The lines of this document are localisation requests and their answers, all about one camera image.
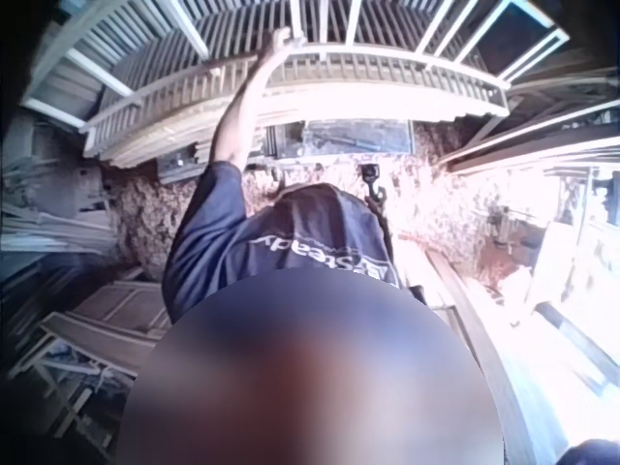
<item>hand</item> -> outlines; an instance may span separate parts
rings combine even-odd
[[[293,50],[303,47],[305,43],[305,37],[293,37],[290,27],[276,29],[271,34],[271,40],[262,50],[262,60],[280,64],[289,57]]]

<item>workshop floor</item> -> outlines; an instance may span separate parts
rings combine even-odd
[[[387,190],[392,234],[414,240],[422,249],[439,250],[461,271],[492,284],[497,277],[488,268],[496,264],[481,262],[488,238],[488,211],[506,199],[515,182],[521,186],[531,183],[520,178],[515,181],[514,175],[506,172],[460,177],[432,167],[431,161],[460,146],[452,125],[417,124],[415,144],[415,157],[389,157],[381,163],[379,182]],[[355,165],[312,167],[286,176],[287,184],[329,182],[362,199],[366,194]],[[111,180],[113,208],[121,237],[125,237],[124,252],[154,279],[162,277],[172,239],[195,186],[195,180],[163,186],[139,174]],[[268,172],[244,174],[248,214],[268,206],[277,188]],[[505,274],[501,267],[499,272]]]

